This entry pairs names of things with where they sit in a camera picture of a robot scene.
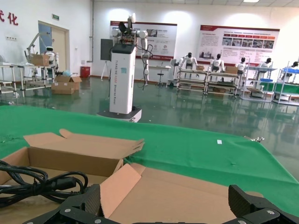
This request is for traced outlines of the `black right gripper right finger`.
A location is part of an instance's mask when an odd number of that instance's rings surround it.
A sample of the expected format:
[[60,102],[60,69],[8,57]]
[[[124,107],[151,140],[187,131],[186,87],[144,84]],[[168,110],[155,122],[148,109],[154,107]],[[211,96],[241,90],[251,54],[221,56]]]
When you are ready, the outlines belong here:
[[236,216],[229,224],[297,224],[299,218],[263,197],[252,196],[237,185],[228,187],[228,204]]

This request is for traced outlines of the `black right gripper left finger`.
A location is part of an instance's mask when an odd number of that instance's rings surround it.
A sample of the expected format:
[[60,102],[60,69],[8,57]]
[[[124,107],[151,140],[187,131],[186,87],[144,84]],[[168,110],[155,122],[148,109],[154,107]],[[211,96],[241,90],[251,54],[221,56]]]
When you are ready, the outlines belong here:
[[56,209],[24,222],[25,224],[103,224],[100,213],[100,185],[93,184],[80,195],[70,196]]

